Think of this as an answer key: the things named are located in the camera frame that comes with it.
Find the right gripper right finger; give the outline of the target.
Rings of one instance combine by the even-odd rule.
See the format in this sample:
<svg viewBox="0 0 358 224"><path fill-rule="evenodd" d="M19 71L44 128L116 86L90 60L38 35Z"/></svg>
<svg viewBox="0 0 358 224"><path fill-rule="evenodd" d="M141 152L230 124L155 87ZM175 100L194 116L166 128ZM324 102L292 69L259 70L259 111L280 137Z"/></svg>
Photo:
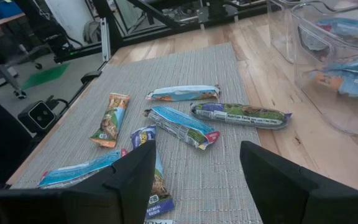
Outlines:
<svg viewBox="0 0 358 224"><path fill-rule="evenodd" d="M358 224L358 190L250 141L240 161L264 224Z"/></svg>

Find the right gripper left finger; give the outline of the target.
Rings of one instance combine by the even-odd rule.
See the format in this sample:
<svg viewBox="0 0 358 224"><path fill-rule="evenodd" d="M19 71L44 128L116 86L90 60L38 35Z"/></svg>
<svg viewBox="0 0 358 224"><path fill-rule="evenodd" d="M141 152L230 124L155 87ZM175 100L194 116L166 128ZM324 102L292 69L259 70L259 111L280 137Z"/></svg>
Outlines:
<svg viewBox="0 0 358 224"><path fill-rule="evenodd" d="M156 142L146 141L63 191L64 224L143 224L154 181Z"/></svg>

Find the purple green granola bar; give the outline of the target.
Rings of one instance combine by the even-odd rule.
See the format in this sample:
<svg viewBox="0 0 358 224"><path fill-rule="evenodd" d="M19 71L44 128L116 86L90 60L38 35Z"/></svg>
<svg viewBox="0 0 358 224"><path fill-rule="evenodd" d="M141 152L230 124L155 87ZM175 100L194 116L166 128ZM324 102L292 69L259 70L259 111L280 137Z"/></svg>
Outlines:
<svg viewBox="0 0 358 224"><path fill-rule="evenodd" d="M131 134L131 143L133 149L137 149L140 145L147 141L155 140L157 134L156 125L149 125L140 128ZM149 204L147 207L145 219L161 215L174 209L174 203L170 192L165 187L165 179L163 176L163 164L160 159L160 154L156 150L155 156L155 172L154 182L149 197Z"/></svg>
<svg viewBox="0 0 358 224"><path fill-rule="evenodd" d="M282 129L292 116L278 110L235 103L200 103L191 107L191 113L198 119L260 129Z"/></svg>

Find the blue granola bar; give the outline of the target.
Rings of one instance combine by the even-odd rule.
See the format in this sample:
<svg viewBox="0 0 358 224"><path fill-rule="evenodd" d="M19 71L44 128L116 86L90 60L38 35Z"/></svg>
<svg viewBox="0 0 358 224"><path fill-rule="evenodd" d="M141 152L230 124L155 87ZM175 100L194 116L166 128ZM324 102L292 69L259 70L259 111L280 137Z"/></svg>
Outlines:
<svg viewBox="0 0 358 224"><path fill-rule="evenodd" d="M201 150L214 143L220 135L204 122L168 106L154 106L142 114L178 139Z"/></svg>
<svg viewBox="0 0 358 224"><path fill-rule="evenodd" d="M71 187L91 177L101 169L110 166L128 153L124 148L108 152L96 159L59 169L50 170L43 174L38 189L61 189Z"/></svg>
<svg viewBox="0 0 358 224"><path fill-rule="evenodd" d="M321 19L315 24L345 42L358 45L358 20L336 17Z"/></svg>
<svg viewBox="0 0 358 224"><path fill-rule="evenodd" d="M221 89L219 85L171 86L151 91L145 99L159 101L189 101L219 98L220 94Z"/></svg>
<svg viewBox="0 0 358 224"><path fill-rule="evenodd" d="M340 95L358 98L358 58L328 63L307 72L306 76Z"/></svg>

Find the orange green granola bar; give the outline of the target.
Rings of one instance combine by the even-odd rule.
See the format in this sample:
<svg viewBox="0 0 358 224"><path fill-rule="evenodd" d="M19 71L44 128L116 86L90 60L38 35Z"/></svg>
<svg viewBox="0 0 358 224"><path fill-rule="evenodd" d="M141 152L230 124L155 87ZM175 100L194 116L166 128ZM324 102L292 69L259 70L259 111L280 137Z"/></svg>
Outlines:
<svg viewBox="0 0 358 224"><path fill-rule="evenodd" d="M89 138L91 141L102 147L114 148L116 146L130 98L129 95L118 93L109 94L107 109L101 120L99 129Z"/></svg>

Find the clear plastic bin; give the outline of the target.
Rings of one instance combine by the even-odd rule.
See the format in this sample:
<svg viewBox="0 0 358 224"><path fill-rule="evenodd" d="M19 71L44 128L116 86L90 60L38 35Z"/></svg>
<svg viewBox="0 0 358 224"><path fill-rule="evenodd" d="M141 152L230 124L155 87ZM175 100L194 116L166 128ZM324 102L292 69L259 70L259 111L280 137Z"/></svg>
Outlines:
<svg viewBox="0 0 358 224"><path fill-rule="evenodd" d="M297 0L267 0L270 45L289 63L294 58L291 9L297 4Z"/></svg>
<svg viewBox="0 0 358 224"><path fill-rule="evenodd" d="M292 8L291 15L296 84L331 126L358 135L358 98L340 95L306 76L328 63L358 58L357 44L345 42L315 24L336 17L358 20L358 5L339 9L322 1L303 2Z"/></svg>

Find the black edge clamp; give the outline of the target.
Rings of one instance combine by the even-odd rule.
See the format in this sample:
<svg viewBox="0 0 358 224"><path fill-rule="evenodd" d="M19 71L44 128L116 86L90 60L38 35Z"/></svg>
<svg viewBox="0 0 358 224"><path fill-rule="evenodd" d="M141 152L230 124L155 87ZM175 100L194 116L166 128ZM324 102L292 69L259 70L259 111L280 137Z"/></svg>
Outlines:
<svg viewBox="0 0 358 224"><path fill-rule="evenodd" d="M102 71L99 71L99 70L88 72L81 77L81 83L84 85L84 84L92 81L93 79L98 78L101 74L102 74Z"/></svg>

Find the grey woven placemat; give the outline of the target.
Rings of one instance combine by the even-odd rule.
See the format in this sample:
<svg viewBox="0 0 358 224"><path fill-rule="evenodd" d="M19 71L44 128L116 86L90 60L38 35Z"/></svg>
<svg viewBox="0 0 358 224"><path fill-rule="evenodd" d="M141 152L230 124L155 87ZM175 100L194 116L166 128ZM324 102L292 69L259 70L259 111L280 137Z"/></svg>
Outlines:
<svg viewBox="0 0 358 224"><path fill-rule="evenodd" d="M131 150L131 133L151 124L143 112L158 105L157 101L147 100L147 94L180 85L219 85L221 102L247 103L231 44L107 65L13 187L34 188L46 171L81 164L107 153L107 148L98 146L90 137L99 128L110 93L130 96L117 148ZM165 185L175 204L162 218L174 223L261 224L239 160L241 142L258 143L257 131L225 123L213 123L213 128L219 131L219 138L203 150L158 129L156 142Z"/></svg>

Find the grey bag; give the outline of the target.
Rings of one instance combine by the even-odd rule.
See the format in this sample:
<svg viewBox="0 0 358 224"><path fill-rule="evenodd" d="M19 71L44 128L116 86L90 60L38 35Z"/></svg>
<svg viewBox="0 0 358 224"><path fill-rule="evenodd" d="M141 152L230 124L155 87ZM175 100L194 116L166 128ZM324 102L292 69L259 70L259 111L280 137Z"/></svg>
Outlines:
<svg viewBox="0 0 358 224"><path fill-rule="evenodd" d="M88 21L83 28L83 39L87 44L101 41L101 26L96 21Z"/></svg>

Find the black office chair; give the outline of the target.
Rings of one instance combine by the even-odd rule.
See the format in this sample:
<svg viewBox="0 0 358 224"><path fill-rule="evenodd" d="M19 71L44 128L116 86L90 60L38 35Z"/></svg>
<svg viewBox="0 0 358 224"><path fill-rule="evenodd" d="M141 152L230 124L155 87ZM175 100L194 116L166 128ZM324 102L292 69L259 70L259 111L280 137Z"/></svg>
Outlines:
<svg viewBox="0 0 358 224"><path fill-rule="evenodd" d="M5 64L0 65L1 76L10 84L16 98L22 100L27 97L26 93L17 82L14 75L11 74L10 69L22 62L31 62L37 70L43 69L43 65L35 61L34 54L43 49L49 49L55 55L54 61L57 64L63 62L64 56L72 56L77 50L83 47L83 44L78 40L70 37L66 30L55 21L43 21L38 24L29 22L32 33L40 40L41 44L27 50L22 44L18 47L21 50L19 55L9 56Z"/></svg>

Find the white board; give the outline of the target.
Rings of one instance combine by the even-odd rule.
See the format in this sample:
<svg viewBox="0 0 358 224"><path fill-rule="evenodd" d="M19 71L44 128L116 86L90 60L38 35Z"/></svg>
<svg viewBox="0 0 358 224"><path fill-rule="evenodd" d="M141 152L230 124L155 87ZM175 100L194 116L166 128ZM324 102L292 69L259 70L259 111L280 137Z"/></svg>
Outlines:
<svg viewBox="0 0 358 224"><path fill-rule="evenodd" d="M85 0L45 0L55 20L72 39L86 45L83 38L84 26L92 21Z"/></svg>

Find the blue cloth item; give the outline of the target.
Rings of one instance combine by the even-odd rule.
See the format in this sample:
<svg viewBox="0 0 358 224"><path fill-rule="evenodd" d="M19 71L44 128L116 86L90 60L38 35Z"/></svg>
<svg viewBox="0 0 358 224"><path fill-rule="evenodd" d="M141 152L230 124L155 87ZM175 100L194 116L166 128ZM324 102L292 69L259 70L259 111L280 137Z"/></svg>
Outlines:
<svg viewBox="0 0 358 224"><path fill-rule="evenodd" d="M22 10L14 2L0 1L0 20L21 14Z"/></svg>

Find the aluminium profile post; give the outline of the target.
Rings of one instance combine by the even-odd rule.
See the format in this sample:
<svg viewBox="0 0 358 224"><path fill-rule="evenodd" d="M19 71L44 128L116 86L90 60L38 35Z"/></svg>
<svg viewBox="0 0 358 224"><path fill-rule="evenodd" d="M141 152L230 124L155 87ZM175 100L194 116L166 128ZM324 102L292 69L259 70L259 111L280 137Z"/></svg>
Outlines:
<svg viewBox="0 0 358 224"><path fill-rule="evenodd" d="M111 46L110 46L110 33L109 24L105 17L100 18L101 28L101 46L102 46L102 58L104 62L109 62L111 58Z"/></svg>

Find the black metal table frame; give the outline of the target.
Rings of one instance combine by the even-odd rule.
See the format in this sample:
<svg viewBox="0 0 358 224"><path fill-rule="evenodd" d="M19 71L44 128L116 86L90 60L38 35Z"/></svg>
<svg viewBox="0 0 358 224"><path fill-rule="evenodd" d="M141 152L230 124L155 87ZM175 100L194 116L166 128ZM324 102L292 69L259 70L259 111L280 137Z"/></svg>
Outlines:
<svg viewBox="0 0 358 224"><path fill-rule="evenodd" d="M267 13L267 0L246 0L243 5L238 5L236 0L125 0L143 11L148 20L161 22L159 26L145 28L133 34L124 34L120 31L119 23L113 12L108 7L107 0L93 0L96 12L100 18L105 17L109 24L111 56L118 49L133 44L139 44L149 40L155 40L169 35L204 29L205 27L237 22L252 16ZM199 1L201 7L196 9L196 14L187 19L174 20L163 14L164 9L184 6L187 3ZM101 43L82 47L72 56L64 56L63 62L84 57L96 53L102 53Z"/></svg>

